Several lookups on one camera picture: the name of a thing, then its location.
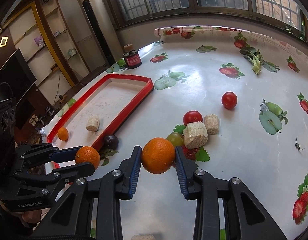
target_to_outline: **small insect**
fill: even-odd
[[[301,145],[299,145],[299,144],[297,143],[297,137],[296,137],[296,140],[295,140],[295,147],[296,147],[296,149],[297,149],[298,151],[302,151],[302,150],[305,149],[305,148],[303,148],[303,149],[300,148]]]

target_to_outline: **fruit-patterned tablecloth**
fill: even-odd
[[[226,27],[177,26],[156,29],[155,35],[160,41],[139,51],[140,67],[123,69],[118,62],[108,69],[150,77],[155,89],[117,131],[117,151],[103,153],[105,165],[88,179],[118,168],[135,145],[181,132],[187,111],[216,114],[220,132],[199,149],[198,167],[216,178],[240,178],[287,239],[294,239],[308,226],[308,55],[284,41]],[[258,75],[257,60],[248,51],[260,54]],[[48,134],[106,74],[77,93],[42,132]],[[238,97],[232,111],[221,103],[227,91]],[[160,175],[142,168],[133,199],[121,201],[123,237],[152,233],[157,239],[192,239],[195,210],[196,201],[184,200],[174,168]]]

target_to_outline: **purple plush toy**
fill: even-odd
[[[44,40],[43,40],[43,37],[42,37],[42,36],[36,37],[36,38],[34,39],[34,41],[35,41],[35,43],[38,45],[38,47],[39,47],[40,49],[44,48],[45,43],[44,43]]]

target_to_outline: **screw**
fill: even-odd
[[[231,181],[232,181],[232,183],[234,183],[234,184],[240,184],[240,182],[241,182],[241,180],[239,179],[239,178],[232,178],[231,179]]]
[[[205,171],[204,170],[201,170],[201,169],[198,169],[195,171],[195,173],[198,175],[198,176],[202,176],[205,174]]]
[[[76,184],[77,185],[83,185],[85,183],[85,179],[84,178],[79,178],[76,180]]]
[[[120,170],[113,170],[112,171],[112,175],[113,176],[119,176],[119,175],[121,175],[122,174],[122,172],[120,171]]]

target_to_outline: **cable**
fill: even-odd
[[[58,76],[57,92],[56,92],[56,96],[55,96],[55,98],[54,98],[54,103],[53,103],[53,105],[55,105],[55,108],[56,108],[56,97],[59,96],[58,90],[59,90],[59,88],[60,88],[60,80],[61,80],[61,70],[60,70],[60,74],[59,74],[59,76]]]

